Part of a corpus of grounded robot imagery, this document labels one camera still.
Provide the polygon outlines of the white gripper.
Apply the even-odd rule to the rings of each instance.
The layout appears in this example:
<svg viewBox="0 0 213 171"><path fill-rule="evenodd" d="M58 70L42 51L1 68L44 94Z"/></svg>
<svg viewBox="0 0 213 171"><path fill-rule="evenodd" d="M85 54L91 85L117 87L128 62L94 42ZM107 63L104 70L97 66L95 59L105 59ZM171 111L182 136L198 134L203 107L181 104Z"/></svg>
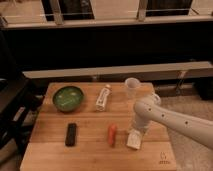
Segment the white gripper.
<svg viewBox="0 0 213 171"><path fill-rule="evenodd" d="M130 130L139 131L141 134L145 134L148 130L149 123L149 118L135 114L130 124Z"/></svg>

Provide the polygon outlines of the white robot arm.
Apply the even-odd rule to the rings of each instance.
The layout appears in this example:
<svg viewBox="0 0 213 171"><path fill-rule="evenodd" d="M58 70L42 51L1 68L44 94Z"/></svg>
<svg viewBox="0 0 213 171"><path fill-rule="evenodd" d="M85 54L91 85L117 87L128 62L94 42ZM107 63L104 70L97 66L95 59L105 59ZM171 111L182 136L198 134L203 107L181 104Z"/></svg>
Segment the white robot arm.
<svg viewBox="0 0 213 171"><path fill-rule="evenodd" d="M137 99L133 110L132 126L142 134L154 121L213 150L213 121L168 110L161 106L161 98L156 93Z"/></svg>

